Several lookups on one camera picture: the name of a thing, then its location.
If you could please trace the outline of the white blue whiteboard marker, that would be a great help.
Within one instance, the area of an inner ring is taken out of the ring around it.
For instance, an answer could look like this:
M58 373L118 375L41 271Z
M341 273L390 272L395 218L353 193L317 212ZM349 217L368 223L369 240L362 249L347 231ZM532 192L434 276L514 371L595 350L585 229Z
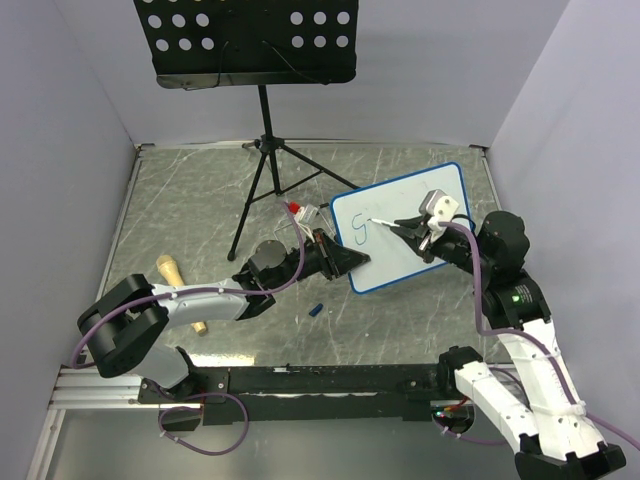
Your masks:
M399 225L394 223L394 222L390 222L390 221L386 221L386 220L382 220L382 219L370 218L368 220L370 222L374 223L374 224L385 226L385 227L389 227L389 228L398 228L399 227Z

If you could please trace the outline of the blue marker cap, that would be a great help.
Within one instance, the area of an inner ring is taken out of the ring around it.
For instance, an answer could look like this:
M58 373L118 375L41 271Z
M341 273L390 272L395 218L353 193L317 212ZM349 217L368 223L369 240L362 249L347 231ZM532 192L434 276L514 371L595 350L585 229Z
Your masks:
M316 317L322 311L323 308L324 308L324 305L322 303L317 304L310 310L309 316Z

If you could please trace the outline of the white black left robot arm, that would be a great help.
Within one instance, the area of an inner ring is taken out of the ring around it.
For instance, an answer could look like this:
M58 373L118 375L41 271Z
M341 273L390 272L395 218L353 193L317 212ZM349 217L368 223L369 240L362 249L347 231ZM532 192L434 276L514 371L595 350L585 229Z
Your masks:
M88 349L103 378L134 373L162 396L184 402L203 392L205 382L183 348L160 341L164 331L199 321L255 318L292 284L314 274L332 281L370 260L318 228L296 248L277 240L260 243L237 274L217 283L154 285L133 274L78 318L82 339L74 352Z

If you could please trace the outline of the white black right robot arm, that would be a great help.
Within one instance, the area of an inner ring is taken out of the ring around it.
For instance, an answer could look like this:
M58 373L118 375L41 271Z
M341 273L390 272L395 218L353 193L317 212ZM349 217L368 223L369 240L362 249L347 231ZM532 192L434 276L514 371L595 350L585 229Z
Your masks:
M495 337L515 366L518 400L473 349L441 355L438 390L470 398L514 452L522 479L600 479L626 465L620 446L601 434L570 378L551 312L524 268L530 242L521 217L489 213L478 233L425 214L395 220L391 231L425 261L443 260L473 277L479 335Z

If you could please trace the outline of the wooden mallet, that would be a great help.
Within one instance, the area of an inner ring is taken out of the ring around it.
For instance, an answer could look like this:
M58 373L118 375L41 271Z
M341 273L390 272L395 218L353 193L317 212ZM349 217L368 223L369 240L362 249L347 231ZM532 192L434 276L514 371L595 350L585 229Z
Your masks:
M171 255L159 256L156 260L156 268L168 285L174 287L181 287L185 285L177 262ZM208 332L205 322L192 323L191 326L199 336L204 336Z

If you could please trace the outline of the black music stand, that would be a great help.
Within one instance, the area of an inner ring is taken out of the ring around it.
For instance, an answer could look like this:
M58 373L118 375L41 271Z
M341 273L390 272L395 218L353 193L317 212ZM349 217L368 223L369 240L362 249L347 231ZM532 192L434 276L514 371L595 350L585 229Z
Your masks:
M233 240L241 238L262 172L270 194L282 196L278 151L284 151L342 185L357 186L289 147L274 133L270 85L345 84L356 76L356 1L137 1L134 4L157 83L198 91L225 86L258 89L264 132L247 143L260 159Z

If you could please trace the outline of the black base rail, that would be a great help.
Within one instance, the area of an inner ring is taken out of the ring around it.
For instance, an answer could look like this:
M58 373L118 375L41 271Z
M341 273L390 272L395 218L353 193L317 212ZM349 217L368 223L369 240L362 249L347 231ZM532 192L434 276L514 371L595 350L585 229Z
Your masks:
M400 418L430 421L432 411L456 404L453 373L438 364L196 367L180 392L158 392L143 381L143 405L194 406L202 424L228 425L243 413L253 422Z

